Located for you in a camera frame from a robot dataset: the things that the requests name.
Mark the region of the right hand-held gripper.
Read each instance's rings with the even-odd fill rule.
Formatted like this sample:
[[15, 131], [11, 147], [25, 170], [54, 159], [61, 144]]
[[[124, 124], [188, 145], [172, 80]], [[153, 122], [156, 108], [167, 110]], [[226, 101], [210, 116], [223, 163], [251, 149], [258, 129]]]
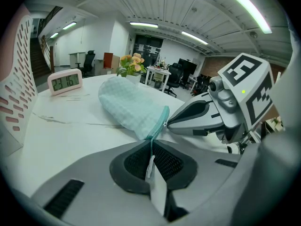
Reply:
[[218, 71], [209, 82], [208, 93], [183, 104], [168, 120], [167, 128], [184, 136], [217, 133], [225, 143], [241, 140], [273, 106], [274, 86], [268, 61], [241, 53]]

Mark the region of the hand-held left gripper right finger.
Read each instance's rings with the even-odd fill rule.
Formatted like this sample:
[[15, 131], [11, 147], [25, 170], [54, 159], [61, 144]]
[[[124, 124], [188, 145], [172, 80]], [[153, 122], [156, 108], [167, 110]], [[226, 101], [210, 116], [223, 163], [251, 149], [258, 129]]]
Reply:
[[239, 154], [152, 143], [152, 204], [169, 222], [193, 212], [237, 167]]

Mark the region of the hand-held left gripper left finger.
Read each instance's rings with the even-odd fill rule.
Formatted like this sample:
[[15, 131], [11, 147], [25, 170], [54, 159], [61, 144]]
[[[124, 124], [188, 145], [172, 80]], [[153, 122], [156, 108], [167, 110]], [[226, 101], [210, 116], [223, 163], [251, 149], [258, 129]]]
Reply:
[[45, 207], [71, 179], [83, 186], [62, 215], [71, 226], [165, 226], [146, 195], [125, 192], [113, 181], [109, 164], [118, 155], [146, 141], [130, 143], [87, 155], [41, 185], [32, 199]]

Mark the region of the light teal zippered fabric pouch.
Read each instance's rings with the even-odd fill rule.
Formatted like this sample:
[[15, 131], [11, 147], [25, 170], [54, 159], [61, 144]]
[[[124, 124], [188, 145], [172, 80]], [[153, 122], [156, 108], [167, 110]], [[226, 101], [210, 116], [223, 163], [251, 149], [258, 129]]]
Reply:
[[99, 88], [103, 108], [124, 128], [133, 131], [139, 140], [152, 143], [161, 133], [169, 117], [167, 105], [159, 105], [141, 88], [123, 77], [112, 77]]

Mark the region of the black office chair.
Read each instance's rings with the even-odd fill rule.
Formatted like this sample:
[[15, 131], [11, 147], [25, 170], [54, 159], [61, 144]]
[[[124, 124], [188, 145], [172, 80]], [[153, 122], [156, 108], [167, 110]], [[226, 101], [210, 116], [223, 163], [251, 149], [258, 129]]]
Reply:
[[80, 67], [80, 63], [76, 63], [77, 68], [80, 69], [81, 73], [82, 73], [82, 78], [88, 78], [88, 77], [92, 77], [92, 62], [94, 60], [95, 57], [95, 53], [93, 50], [89, 50], [86, 54], [85, 57], [85, 61], [83, 63], [83, 67]]
[[167, 86], [164, 90], [168, 95], [172, 94], [175, 98], [177, 98], [177, 95], [173, 92], [174, 88], [179, 88], [180, 86], [180, 78], [183, 73], [183, 66], [178, 63], [173, 63], [169, 66], [168, 70], [171, 74], [169, 75], [169, 78], [167, 80]]

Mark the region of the black monitor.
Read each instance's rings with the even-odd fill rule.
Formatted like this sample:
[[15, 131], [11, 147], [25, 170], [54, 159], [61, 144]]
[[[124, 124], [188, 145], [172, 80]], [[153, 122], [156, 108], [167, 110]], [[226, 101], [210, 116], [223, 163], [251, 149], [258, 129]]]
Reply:
[[189, 60], [184, 60], [184, 59], [179, 59], [178, 64], [182, 65], [183, 72], [184, 73], [189, 73], [189, 74], [194, 74], [197, 65], [195, 63], [192, 63]]

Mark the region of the white cluttered desk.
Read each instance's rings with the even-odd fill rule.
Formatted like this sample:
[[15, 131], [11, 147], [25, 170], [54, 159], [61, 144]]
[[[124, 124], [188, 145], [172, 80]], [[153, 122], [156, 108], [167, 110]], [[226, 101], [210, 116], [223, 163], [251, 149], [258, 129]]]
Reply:
[[162, 69], [155, 68], [154, 66], [148, 66], [147, 67], [147, 72], [146, 72], [146, 78], [145, 78], [145, 82], [144, 82], [145, 85], [148, 85], [148, 80], [149, 80], [150, 72], [152, 72], [152, 73], [158, 73], [158, 74], [166, 76], [166, 78], [164, 80], [164, 84], [163, 84], [162, 90], [161, 90], [161, 92], [164, 92], [165, 88], [166, 88], [166, 85], [167, 85], [167, 81], [168, 81], [169, 76], [171, 75], [171, 73], [168, 70], [162, 70]]

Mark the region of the orange flowers in white pot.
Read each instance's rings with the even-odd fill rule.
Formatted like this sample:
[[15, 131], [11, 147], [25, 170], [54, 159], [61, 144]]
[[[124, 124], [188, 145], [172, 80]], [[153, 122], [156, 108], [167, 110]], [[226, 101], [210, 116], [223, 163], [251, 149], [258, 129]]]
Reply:
[[139, 84], [141, 75], [146, 73], [144, 59], [141, 54], [125, 55], [119, 61], [119, 67], [116, 69], [117, 76], [128, 79], [133, 84]]

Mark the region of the dark double door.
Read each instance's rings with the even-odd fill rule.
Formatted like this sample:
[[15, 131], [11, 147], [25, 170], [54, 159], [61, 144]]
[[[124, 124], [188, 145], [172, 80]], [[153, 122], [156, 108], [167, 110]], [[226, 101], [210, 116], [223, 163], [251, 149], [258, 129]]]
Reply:
[[143, 65], [145, 67], [154, 65], [158, 59], [162, 44], [162, 38], [137, 34], [135, 37], [133, 54], [138, 53], [141, 55], [144, 59]]

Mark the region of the red and wood cabinet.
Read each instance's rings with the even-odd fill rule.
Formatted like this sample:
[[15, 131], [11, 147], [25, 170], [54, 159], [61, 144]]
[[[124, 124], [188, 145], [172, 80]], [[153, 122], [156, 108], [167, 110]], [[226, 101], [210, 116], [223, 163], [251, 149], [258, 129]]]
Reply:
[[103, 56], [103, 67], [107, 69], [116, 70], [119, 66], [120, 57], [114, 55], [113, 53], [104, 53]]

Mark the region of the pink digital clock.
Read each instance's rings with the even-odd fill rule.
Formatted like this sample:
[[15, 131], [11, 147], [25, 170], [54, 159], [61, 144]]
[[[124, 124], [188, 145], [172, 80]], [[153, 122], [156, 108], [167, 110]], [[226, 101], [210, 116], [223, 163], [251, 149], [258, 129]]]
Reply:
[[83, 79], [80, 69], [68, 69], [48, 76], [48, 86], [53, 96], [82, 87]]

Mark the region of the white perforated file holder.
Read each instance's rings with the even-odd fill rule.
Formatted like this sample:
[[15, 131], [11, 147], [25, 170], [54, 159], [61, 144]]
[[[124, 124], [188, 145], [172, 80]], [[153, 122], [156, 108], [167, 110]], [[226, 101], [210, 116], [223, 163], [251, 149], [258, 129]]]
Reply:
[[0, 156], [7, 157], [24, 145], [27, 125], [38, 93], [30, 61], [32, 18], [19, 22], [14, 42], [13, 64], [0, 82]]

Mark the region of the white partition desk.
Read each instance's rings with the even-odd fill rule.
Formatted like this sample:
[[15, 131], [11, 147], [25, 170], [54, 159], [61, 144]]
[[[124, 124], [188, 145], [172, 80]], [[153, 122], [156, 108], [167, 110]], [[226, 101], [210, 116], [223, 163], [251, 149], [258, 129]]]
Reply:
[[82, 68], [83, 64], [85, 62], [86, 58], [86, 52], [76, 52], [76, 53], [70, 53], [69, 59], [70, 59], [70, 68]]

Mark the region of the dark staircase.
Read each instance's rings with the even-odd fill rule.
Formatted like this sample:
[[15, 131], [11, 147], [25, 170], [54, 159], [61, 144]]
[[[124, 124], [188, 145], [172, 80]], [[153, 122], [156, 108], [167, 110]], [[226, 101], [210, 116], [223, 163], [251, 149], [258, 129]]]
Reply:
[[46, 18], [34, 18], [32, 20], [30, 59], [34, 79], [49, 75], [55, 71], [53, 46], [47, 44], [49, 38], [46, 38], [45, 35], [41, 38], [39, 36], [46, 25], [62, 9], [62, 7], [55, 6]]

